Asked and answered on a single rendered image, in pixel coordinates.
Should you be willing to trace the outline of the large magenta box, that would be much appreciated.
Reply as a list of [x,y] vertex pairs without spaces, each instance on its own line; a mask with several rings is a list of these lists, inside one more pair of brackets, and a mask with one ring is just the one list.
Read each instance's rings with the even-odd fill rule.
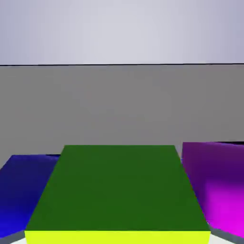
[[184,142],[182,163],[208,224],[244,238],[244,145]]

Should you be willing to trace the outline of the large green box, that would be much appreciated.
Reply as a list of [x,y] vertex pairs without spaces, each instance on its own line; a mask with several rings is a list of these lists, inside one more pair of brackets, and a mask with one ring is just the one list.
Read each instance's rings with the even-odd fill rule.
[[208,244],[173,145],[66,145],[25,229],[27,244]]

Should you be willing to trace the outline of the large blue box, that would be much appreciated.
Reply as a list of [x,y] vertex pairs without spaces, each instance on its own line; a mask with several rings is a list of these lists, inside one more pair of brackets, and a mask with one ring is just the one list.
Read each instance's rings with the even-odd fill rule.
[[58,159],[12,155],[0,169],[0,238],[25,230]]

